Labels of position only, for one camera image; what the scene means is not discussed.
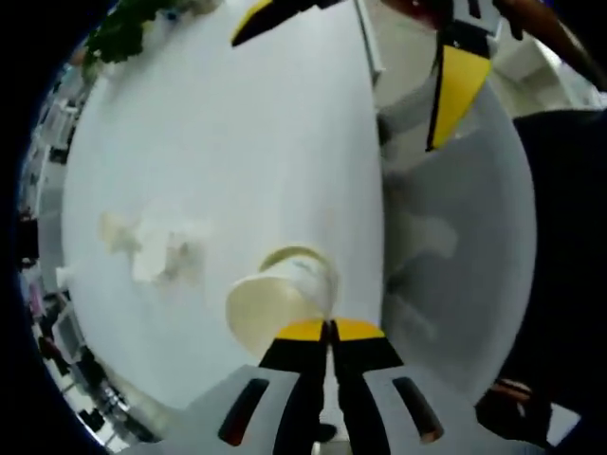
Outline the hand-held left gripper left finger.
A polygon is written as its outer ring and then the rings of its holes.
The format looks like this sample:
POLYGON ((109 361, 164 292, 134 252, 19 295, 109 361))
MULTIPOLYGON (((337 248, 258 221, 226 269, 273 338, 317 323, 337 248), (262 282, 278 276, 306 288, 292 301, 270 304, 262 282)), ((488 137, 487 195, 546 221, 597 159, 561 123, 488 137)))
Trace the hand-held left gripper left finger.
POLYGON ((164 454, 310 454, 323 406, 329 324, 291 323, 257 366, 231 373, 191 403, 164 454))

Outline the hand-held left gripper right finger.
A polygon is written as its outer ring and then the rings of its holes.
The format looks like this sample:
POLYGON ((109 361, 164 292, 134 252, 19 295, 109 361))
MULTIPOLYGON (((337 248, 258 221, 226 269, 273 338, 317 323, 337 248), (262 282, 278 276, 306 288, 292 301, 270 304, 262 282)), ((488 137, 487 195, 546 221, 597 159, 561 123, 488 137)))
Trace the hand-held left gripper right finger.
POLYGON ((330 323, 339 404, 355 454, 496 454, 471 403, 407 365, 375 325, 330 323))

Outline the person's right hand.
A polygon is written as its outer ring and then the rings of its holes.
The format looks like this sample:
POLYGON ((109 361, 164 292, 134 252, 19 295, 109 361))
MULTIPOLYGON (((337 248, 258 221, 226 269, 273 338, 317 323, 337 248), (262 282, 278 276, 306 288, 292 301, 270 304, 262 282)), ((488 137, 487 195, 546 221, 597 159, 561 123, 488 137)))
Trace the person's right hand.
POLYGON ((517 12, 517 2, 515 0, 493 0, 493 5, 501 16, 508 21, 511 36, 515 40, 521 41, 524 32, 519 23, 520 14, 517 12))

